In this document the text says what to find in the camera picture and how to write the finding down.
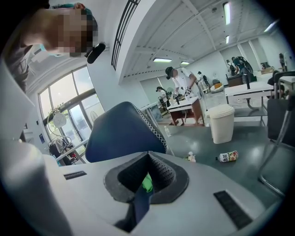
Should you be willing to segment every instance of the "white trash bin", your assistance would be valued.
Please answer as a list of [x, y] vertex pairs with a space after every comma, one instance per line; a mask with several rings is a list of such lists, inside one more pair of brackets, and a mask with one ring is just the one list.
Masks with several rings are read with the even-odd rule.
[[209, 109], [213, 142], [216, 144], [231, 141], [234, 131], [235, 109], [228, 104], [219, 105]]

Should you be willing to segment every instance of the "navy chair backrest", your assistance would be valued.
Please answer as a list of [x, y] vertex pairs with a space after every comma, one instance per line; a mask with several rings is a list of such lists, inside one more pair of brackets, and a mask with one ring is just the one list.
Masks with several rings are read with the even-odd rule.
[[94, 121], [85, 157], [98, 162], [145, 151], [166, 153], [165, 139], [137, 107], [122, 102]]

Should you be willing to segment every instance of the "bottle label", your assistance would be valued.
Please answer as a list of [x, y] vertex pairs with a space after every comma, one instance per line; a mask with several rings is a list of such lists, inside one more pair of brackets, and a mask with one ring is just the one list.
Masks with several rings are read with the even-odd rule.
[[228, 161], [234, 161], [238, 158], [238, 152], [233, 151], [229, 153], [221, 153], [219, 155], [219, 161], [220, 162], [228, 162]]

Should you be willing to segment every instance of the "window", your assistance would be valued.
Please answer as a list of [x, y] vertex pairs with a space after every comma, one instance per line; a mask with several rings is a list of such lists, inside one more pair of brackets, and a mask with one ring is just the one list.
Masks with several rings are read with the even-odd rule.
[[91, 124], [93, 124], [94, 120], [105, 112], [97, 95], [92, 95], [91, 97], [84, 99], [82, 104]]
[[84, 93], [90, 89], [93, 89], [93, 84], [90, 79], [87, 67], [74, 71], [73, 75], [79, 94]]
[[73, 75], [69, 74], [51, 85], [50, 93], [54, 108], [76, 97]]
[[[39, 94], [43, 119], [47, 118], [49, 113], [62, 103], [66, 103], [90, 89], [93, 89], [93, 84], [87, 67], [72, 71], [57, 80]], [[46, 126], [48, 136], [50, 140], [56, 138], [55, 134], [70, 137], [67, 141], [71, 141], [74, 146], [77, 146], [81, 141], [89, 138], [93, 121], [103, 113], [104, 110], [98, 96], [94, 94], [83, 101], [72, 104], [68, 110], [63, 111], [63, 114], [66, 115], [66, 124], [61, 128], [56, 128], [53, 121], [49, 122]], [[85, 146], [79, 147], [76, 151], [79, 155], [83, 155]]]
[[43, 93], [40, 94], [40, 102], [41, 102], [41, 113], [43, 115], [43, 118], [45, 118], [52, 111], [48, 89], [46, 89]]

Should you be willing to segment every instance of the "green object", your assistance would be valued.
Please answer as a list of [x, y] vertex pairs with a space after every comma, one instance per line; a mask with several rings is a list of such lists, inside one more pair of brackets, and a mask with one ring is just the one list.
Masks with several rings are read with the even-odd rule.
[[153, 182], [149, 173], [147, 173], [147, 176], [144, 178], [142, 187], [147, 191], [147, 193], [153, 190]]

